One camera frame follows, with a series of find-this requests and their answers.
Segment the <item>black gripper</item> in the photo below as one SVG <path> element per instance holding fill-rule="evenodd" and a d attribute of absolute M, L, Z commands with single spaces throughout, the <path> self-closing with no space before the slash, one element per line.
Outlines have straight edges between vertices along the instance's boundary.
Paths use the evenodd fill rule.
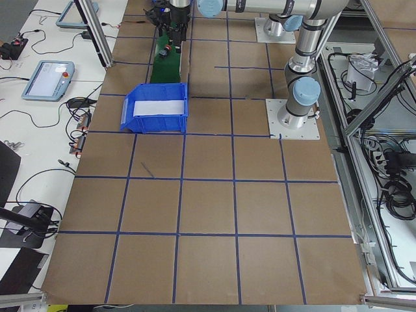
<path fill-rule="evenodd" d="M 162 37 L 164 32 L 171 33 L 175 52 L 180 53 L 182 42 L 186 41 L 190 8 L 154 8 L 153 14 L 159 37 Z"/>

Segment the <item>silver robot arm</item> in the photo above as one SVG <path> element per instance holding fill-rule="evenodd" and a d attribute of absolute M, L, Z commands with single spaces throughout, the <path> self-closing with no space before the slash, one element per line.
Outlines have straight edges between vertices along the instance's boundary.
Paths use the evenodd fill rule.
<path fill-rule="evenodd" d="M 328 20 L 340 14 L 347 1 L 287 1 L 282 16 L 300 16 L 300 34 L 294 55 L 285 67 L 289 98 L 278 112 L 279 122 L 288 129 L 300 129 L 308 119 L 310 108 L 320 96 L 320 85 L 312 78 L 318 46 L 332 31 Z"/>

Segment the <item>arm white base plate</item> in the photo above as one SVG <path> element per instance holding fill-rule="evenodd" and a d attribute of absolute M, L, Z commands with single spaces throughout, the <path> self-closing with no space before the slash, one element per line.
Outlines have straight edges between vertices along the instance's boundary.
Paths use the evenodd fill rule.
<path fill-rule="evenodd" d="M 287 111 L 286 99 L 266 99 L 269 136 L 280 140 L 319 140 L 319 129 L 310 109 L 305 116 L 293 116 Z"/>
<path fill-rule="evenodd" d="M 282 24 L 270 18 L 255 18 L 257 42 L 275 44 L 295 44 L 293 32 L 286 31 Z"/>

